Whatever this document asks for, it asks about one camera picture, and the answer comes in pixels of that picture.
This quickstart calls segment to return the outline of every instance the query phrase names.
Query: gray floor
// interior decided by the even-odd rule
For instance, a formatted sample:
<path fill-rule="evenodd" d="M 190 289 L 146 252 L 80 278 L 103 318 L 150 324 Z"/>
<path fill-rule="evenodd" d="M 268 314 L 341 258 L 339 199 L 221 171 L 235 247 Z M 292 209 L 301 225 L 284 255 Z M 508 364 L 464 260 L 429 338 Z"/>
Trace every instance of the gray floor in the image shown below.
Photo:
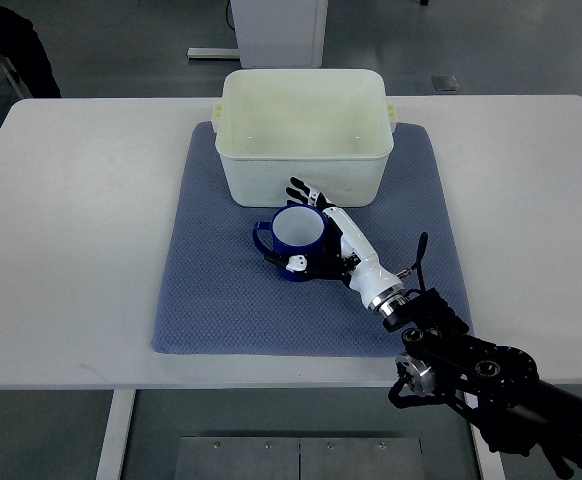
<path fill-rule="evenodd" d="M 186 58 L 189 47 L 236 47 L 235 34 L 225 22 L 225 0 L 0 4 L 34 22 L 65 97 L 220 96 L 226 75 L 240 68 L 235 61 Z M 389 95 L 582 95 L 582 0 L 431 0 L 428 7 L 418 0 L 334 0 L 323 67 L 375 70 Z M 460 90 L 436 92 L 431 81 L 436 75 L 455 75 Z M 16 100 L 0 71 L 0 125 Z M 28 441 L 40 442 L 28 450 L 0 448 L 0 478 L 92 478 L 97 463 L 90 445 L 101 438 L 107 395 L 23 397 L 0 392 L 0 445 L 25 431 Z M 85 402 L 83 425 L 58 413 Z M 9 416 L 23 405 L 31 406 Z M 17 422 L 26 418 L 24 424 Z M 91 432 L 91 443 L 82 436 L 83 427 Z M 88 444 L 71 450 L 75 444 L 65 439 L 72 436 Z M 134 455 L 141 455 L 141 442 L 139 437 L 134 443 Z M 73 467 L 60 474 L 51 467 L 43 471 L 40 465 L 54 464 L 44 462 L 49 444 L 66 445 L 68 450 L 54 455 L 77 456 Z M 91 455 L 88 461 L 79 458 L 84 454 Z M 543 459 L 516 457 L 505 465 L 508 478 L 553 478 L 550 471 L 544 473 Z M 73 476 L 67 473 L 71 468 Z"/>

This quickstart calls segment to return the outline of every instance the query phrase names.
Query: cable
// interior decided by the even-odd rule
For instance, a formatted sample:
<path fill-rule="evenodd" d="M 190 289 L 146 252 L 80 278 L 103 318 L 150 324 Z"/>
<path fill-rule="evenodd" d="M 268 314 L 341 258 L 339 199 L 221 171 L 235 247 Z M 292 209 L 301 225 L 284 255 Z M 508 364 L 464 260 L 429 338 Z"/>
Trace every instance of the cable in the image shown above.
<path fill-rule="evenodd" d="M 231 0 L 227 0 L 227 6 L 224 9 L 224 19 L 226 20 L 229 28 L 235 32 L 235 27 L 233 25 L 231 25 L 231 22 L 229 22 L 229 7 L 230 6 L 231 6 Z"/>
<path fill-rule="evenodd" d="M 427 289 L 424 285 L 424 275 L 422 274 L 422 258 L 424 257 L 424 252 L 427 250 L 428 240 L 429 234 L 427 232 L 422 232 L 420 240 L 418 241 L 418 253 L 416 255 L 415 263 L 411 267 L 412 270 L 418 272 L 418 283 L 420 284 L 420 290 L 423 292 L 426 292 Z"/>

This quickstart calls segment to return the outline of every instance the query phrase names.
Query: textured blue cloth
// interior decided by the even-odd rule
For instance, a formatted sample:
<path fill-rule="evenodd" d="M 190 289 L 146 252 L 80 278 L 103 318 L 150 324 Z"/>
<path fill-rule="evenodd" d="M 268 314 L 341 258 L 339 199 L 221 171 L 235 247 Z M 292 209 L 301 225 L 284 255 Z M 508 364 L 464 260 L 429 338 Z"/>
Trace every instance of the textured blue cloth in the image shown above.
<path fill-rule="evenodd" d="M 339 281 L 281 279 L 251 240 L 253 224 L 276 209 L 245 208 L 229 193 L 210 123 L 196 127 L 166 260 L 152 346 L 175 354 L 392 357 L 399 333 L 366 310 Z M 429 233 L 423 268 L 470 325 L 464 282 L 433 149 L 426 131 L 398 124 L 395 147 L 374 202 L 347 213 L 381 263 L 397 272 L 415 260 Z M 406 279 L 416 288 L 415 275 Z"/>

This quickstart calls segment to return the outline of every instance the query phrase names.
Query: white table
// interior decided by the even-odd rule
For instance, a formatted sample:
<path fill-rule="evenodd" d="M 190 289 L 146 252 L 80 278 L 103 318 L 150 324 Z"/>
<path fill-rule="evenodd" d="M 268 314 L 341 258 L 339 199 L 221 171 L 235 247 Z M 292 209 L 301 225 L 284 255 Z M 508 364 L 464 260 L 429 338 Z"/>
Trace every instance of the white table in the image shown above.
<path fill-rule="evenodd" d="M 527 351 L 545 380 L 582 382 L 582 98 L 393 100 L 431 138 L 476 334 Z M 13 107 L 0 130 L 0 388 L 393 383 L 391 358 L 152 351 L 190 135 L 213 102 Z"/>

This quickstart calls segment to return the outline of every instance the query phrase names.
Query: black chair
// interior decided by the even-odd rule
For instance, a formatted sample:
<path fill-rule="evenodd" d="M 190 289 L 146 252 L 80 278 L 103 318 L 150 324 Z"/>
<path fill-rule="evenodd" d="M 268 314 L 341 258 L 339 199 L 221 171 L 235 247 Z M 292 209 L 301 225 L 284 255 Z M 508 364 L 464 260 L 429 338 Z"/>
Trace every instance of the black chair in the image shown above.
<path fill-rule="evenodd" d="M 15 93 L 18 95 L 18 97 L 20 97 L 21 100 L 25 99 L 26 97 L 18 85 L 20 83 L 20 76 L 4 55 L 0 55 L 0 68 L 2 69 L 2 72 L 4 72 L 4 75 L 7 77 L 7 80 L 15 90 Z"/>

